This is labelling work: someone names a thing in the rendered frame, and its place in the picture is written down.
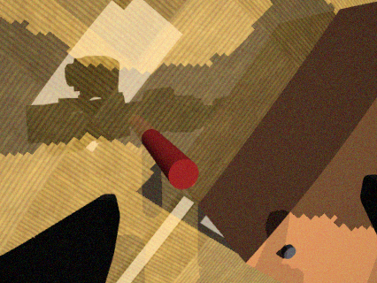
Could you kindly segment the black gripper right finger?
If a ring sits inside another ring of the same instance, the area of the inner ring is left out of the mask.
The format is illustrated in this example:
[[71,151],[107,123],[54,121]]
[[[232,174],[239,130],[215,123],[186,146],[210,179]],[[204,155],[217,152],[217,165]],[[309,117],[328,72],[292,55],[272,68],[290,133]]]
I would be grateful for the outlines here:
[[373,224],[374,232],[377,233],[377,174],[364,177],[360,201]]

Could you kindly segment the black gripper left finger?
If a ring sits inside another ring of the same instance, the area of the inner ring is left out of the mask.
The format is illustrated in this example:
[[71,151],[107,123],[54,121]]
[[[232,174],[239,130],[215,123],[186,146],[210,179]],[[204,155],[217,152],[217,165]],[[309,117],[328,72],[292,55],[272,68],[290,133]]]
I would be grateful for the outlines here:
[[0,283],[106,283],[119,230],[117,197],[103,194],[0,256]]

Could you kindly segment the red peg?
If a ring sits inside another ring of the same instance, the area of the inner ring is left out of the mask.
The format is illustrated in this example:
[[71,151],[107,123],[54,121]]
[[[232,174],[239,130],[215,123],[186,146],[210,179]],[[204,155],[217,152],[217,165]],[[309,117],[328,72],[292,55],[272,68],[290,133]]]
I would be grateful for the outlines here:
[[142,145],[174,187],[188,188],[195,184],[198,178],[196,164],[182,155],[160,132],[147,130],[142,135]]

